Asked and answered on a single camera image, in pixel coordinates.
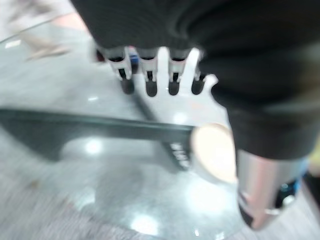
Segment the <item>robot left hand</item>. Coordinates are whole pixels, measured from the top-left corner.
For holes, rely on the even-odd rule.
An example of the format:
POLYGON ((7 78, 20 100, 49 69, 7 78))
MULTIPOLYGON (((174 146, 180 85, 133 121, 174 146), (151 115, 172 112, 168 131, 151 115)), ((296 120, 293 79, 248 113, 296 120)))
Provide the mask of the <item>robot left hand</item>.
POLYGON ((295 199, 320 133, 317 0, 74 0, 104 49, 198 48, 226 108, 238 206, 259 230, 295 199))

